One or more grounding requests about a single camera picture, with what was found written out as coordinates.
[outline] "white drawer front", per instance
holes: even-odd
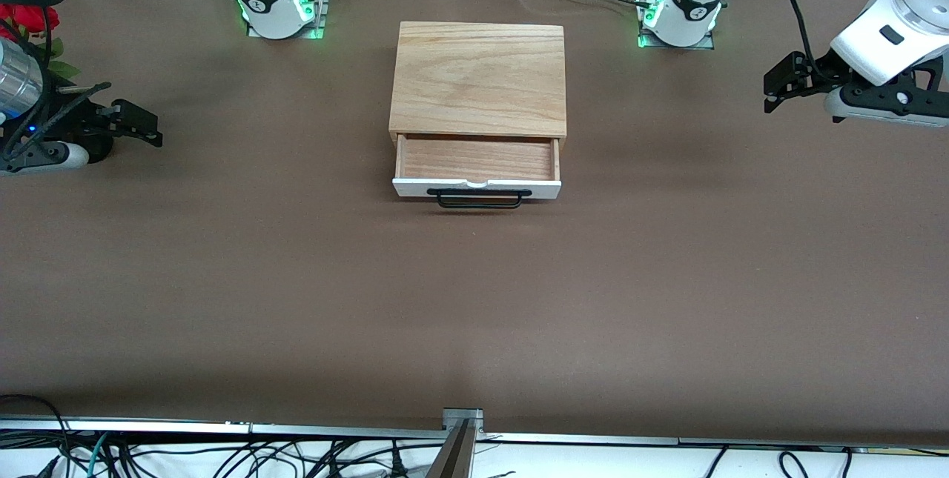
[[[428,190],[529,190],[525,199],[553,199],[560,193],[560,181],[488,180],[472,184],[467,180],[437,180],[425,178],[393,178],[392,184],[399,196],[434,198]]]

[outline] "silver cylinder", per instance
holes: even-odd
[[[42,90],[40,63],[16,43],[0,38],[0,113],[21,116],[37,103]]]

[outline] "wood grain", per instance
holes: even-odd
[[[563,27],[401,23],[389,131],[566,138]]]
[[[485,140],[399,136],[397,178],[558,180],[556,140]]]

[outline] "red flower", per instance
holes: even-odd
[[[56,10],[50,8],[47,10],[50,16],[50,29],[59,26],[59,14]],[[43,19],[43,8],[37,5],[15,5],[13,6],[13,21],[27,28],[27,32],[40,33],[45,31]]]
[[[13,20],[13,6],[0,3],[0,20],[7,20],[7,19],[10,19],[10,21]],[[7,32],[7,29],[3,27],[0,27],[0,38],[16,40],[13,38],[13,36],[10,35],[10,32]]]

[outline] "green leaf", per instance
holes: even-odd
[[[62,48],[62,39],[56,38],[53,40],[52,50],[53,50],[53,55],[50,56],[52,57],[52,59],[56,59],[56,57],[62,56],[62,52],[64,52],[65,50],[64,48]]]
[[[61,79],[72,79],[80,73],[80,70],[68,63],[50,62],[50,72],[61,77]]]

